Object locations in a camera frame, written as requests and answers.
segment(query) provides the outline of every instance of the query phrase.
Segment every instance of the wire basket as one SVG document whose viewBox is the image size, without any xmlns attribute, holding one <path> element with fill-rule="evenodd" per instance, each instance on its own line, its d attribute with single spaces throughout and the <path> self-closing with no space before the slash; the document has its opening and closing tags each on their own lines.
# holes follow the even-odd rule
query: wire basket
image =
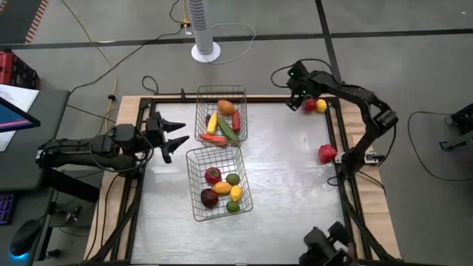
<svg viewBox="0 0 473 266">
<path fill-rule="evenodd" d="M 238 132 L 239 141 L 227 140 L 228 143 L 240 144 L 248 138 L 248 121 L 246 112 L 246 88 L 241 85 L 215 85 L 200 86 L 197 90 L 197 107 L 195 115 L 195 140 L 203 143 L 204 146 L 212 146 L 213 143 L 203 140 L 200 135 L 206 134 L 207 123 L 205 119 L 208 115 L 218 112 L 217 102 L 228 100 L 232 102 L 234 108 L 239 112 L 240 130 Z M 232 124 L 231 115 L 220 115 L 219 119 L 225 119 L 228 125 Z M 222 131 L 217 127 L 215 136 L 224 137 Z"/>
<path fill-rule="evenodd" d="M 196 221 L 202 222 L 242 214 L 253 209 L 253 200 L 251 199 L 250 186 L 246 177 L 242 151 L 238 146 L 227 146 L 226 148 L 209 146 L 193 149 L 188 151 L 186 156 L 192 212 Z M 230 201 L 229 195 L 220 195 L 218 203 L 213 208 L 207 208 L 202 204 L 200 192 L 212 187 L 212 184 L 205 181 L 205 171 L 210 167 L 217 167 L 221 171 L 222 181 L 228 174 L 235 173 L 239 175 L 239 186 L 243 191 L 242 198 L 238 201 L 239 211 L 233 213 L 227 211 L 226 205 Z"/>
</svg>

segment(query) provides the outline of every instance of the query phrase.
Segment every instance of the cucumber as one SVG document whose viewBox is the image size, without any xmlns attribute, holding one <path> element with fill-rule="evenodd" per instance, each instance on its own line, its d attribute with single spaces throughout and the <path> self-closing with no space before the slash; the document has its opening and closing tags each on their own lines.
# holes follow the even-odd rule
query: cucumber
<svg viewBox="0 0 473 266">
<path fill-rule="evenodd" d="M 222 130 L 223 135 L 230 141 L 239 141 L 239 137 L 235 132 L 231 129 L 231 127 L 225 122 L 223 117 L 218 118 L 218 124 L 220 130 Z"/>
</svg>

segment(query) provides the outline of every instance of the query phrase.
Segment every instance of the carrot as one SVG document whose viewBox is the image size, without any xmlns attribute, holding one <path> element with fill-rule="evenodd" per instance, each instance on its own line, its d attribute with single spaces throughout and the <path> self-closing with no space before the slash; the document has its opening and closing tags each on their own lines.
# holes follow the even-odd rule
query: carrot
<svg viewBox="0 0 473 266">
<path fill-rule="evenodd" d="M 203 140 L 209 141 L 217 146 L 227 145 L 227 140 L 224 137 L 212 136 L 210 134 L 201 134 Z"/>
<path fill-rule="evenodd" d="M 234 132 L 238 133 L 240 129 L 240 119 L 239 119 L 239 113 L 235 112 L 234 117 L 231 123 L 231 127 L 234 130 Z"/>
</svg>

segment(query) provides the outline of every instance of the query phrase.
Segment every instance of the concrete floor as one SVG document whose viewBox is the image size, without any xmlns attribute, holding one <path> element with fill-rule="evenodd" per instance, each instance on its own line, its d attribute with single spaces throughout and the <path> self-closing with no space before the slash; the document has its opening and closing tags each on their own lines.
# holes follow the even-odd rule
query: concrete floor
<svg viewBox="0 0 473 266">
<path fill-rule="evenodd" d="M 209 1 L 213 2 L 211 8 L 216 14 L 213 23 L 250 23 L 259 34 L 321 32 L 313 1 Z M 102 41 L 147 39 L 174 31 L 175 26 L 167 18 L 171 3 L 171 0 L 70 2 L 91 36 Z M 473 4 L 463 0 L 331 0 L 324 1 L 324 9 L 333 33 L 473 27 Z M 227 29 L 217 34 L 248 32 Z M 33 42 L 76 41 L 86 41 L 81 29 L 59 0 L 51 0 Z M 455 112 L 471 103 L 469 70 L 473 64 L 473 35 L 341 38 L 334 39 L 333 45 L 342 78 L 375 91 L 400 119 L 398 138 L 388 161 L 381 167 L 381 176 L 403 259 L 439 265 L 473 265 L 473 257 L 469 255 L 473 237 L 473 182 L 447 183 L 430 177 L 415 159 L 406 133 L 406 120 L 413 111 Z M 221 46 L 224 60 L 245 50 L 248 42 L 227 42 Z M 113 63 L 134 48 L 107 47 L 103 51 Z M 154 76 L 161 92 L 178 92 L 180 88 L 193 92 L 200 85 L 240 83 L 248 88 L 249 94 L 288 93 L 270 84 L 272 71 L 300 58 L 328 58 L 323 39 L 256 41 L 246 56 L 222 66 L 194 62 L 190 49 L 190 44 L 143 48 L 115 72 L 118 99 L 123 95 L 149 94 L 140 84 L 144 75 Z M 38 70 L 44 88 L 71 90 L 107 70 L 106 63 L 93 48 L 15 52 Z M 316 64 L 310 67 L 322 69 Z M 279 82 L 284 79 L 283 75 L 276 77 Z M 111 90 L 109 75 L 94 86 L 78 90 L 69 104 L 103 114 Z M 68 109 L 58 136 L 88 137 L 96 133 L 100 122 Z M 469 149 L 452 153 L 439 149 L 438 141 L 454 134 L 443 124 L 443 117 L 419 116 L 413 121 L 412 132 L 415 145 L 433 172 L 452 179 L 472 176 L 473 169 L 467 159 Z M 375 143 L 375 149 L 383 153 L 390 141 L 391 134 L 387 134 Z M 57 235 L 52 241 L 67 241 L 64 237 L 68 236 Z M 58 264 L 54 259 L 44 263 Z"/>
</svg>

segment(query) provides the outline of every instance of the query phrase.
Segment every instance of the computer monitor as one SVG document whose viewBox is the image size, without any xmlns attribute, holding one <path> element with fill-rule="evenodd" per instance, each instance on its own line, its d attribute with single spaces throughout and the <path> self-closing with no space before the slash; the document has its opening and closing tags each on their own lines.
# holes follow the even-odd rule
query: computer monitor
<svg viewBox="0 0 473 266">
<path fill-rule="evenodd" d="M 0 132 L 29 129 L 41 122 L 0 97 Z"/>
</svg>

